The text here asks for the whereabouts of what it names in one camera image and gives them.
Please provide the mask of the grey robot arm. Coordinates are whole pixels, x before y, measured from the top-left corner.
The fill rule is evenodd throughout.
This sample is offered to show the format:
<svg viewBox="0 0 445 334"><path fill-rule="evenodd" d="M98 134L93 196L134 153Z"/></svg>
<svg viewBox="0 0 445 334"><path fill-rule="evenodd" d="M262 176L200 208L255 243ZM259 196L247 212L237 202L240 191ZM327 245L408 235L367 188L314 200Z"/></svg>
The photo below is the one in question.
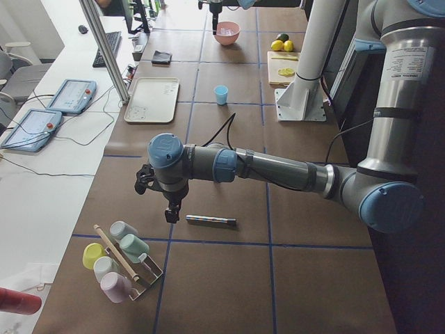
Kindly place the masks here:
<svg viewBox="0 0 445 334"><path fill-rule="evenodd" d="M212 14L219 14L223 10L223 6L240 6L242 9L247 10L252 7L259 1L256 0L234 0L234 1L226 1L226 0L208 0L208 1L198 1L198 9L201 10L204 4L209 6L209 11Z"/></svg>
<svg viewBox="0 0 445 334"><path fill-rule="evenodd" d="M430 71L443 45L443 1L360 1L355 48L381 51L385 61L373 117L342 132L354 167L319 166L228 144L185 145L174 134L159 134L148 144L135 190L161 192L168 200L165 219L176 223L191 179L249 178L319 193L378 232L405 230L425 206L412 152Z"/></svg>

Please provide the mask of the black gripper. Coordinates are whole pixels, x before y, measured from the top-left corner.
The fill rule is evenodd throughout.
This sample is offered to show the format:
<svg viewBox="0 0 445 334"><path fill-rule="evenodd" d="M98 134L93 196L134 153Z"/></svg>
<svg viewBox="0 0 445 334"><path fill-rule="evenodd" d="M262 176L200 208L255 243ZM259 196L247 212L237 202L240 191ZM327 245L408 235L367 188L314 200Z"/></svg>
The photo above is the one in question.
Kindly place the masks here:
<svg viewBox="0 0 445 334"><path fill-rule="evenodd" d="M168 200L168 208L165 210L165 219L168 223L176 223L179 220L182 199L188 194L188 180L179 178L179 181L172 184L162 183L155 175L154 168L149 164L136 173L136 183L134 185L136 193L143 195L147 189L158 191Z"/></svg>

